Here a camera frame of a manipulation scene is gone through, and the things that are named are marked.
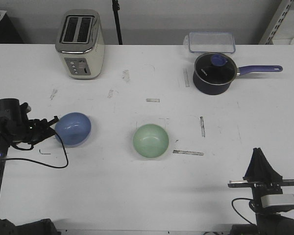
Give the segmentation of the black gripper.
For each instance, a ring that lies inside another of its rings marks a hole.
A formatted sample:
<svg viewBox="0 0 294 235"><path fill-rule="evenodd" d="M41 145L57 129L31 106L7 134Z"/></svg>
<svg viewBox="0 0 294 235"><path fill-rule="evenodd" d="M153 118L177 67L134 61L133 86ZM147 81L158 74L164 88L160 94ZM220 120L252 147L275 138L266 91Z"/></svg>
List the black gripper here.
<svg viewBox="0 0 294 235"><path fill-rule="evenodd" d="M52 120L28 119L31 111L28 103L12 102L12 146L27 143L31 147L55 135L52 125L59 121L58 116Z"/></svg>
<svg viewBox="0 0 294 235"><path fill-rule="evenodd" d="M282 187L294 186L294 179L282 180L267 161L261 148L254 148L247 171L242 181L230 181L229 188L251 188L254 211L291 211L294 206L273 206L263 208L261 197L269 194L284 194Z"/></svg>

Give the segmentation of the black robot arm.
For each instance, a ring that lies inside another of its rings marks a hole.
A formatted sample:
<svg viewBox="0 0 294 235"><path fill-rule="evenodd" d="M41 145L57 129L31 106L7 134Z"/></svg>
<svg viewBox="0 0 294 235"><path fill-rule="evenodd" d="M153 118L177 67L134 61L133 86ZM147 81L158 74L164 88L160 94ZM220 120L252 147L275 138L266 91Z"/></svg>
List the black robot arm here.
<svg viewBox="0 0 294 235"><path fill-rule="evenodd" d="M260 148L254 148L247 171L241 181L230 181L229 188L251 188L247 199L256 223L234 224L231 235L294 235L294 219L282 212L294 210L294 195L284 194L282 187L294 186L294 179L283 179L267 161Z"/></svg>
<svg viewBox="0 0 294 235"><path fill-rule="evenodd" d="M55 135L51 121L46 119L29 119L31 110L27 103L20 104L16 98L0 99L0 189L7 159L8 149L17 148L19 143L27 143L30 149L34 145ZM7 219L0 219L0 235L59 235L50 219L41 219L32 223L16 226Z"/></svg>

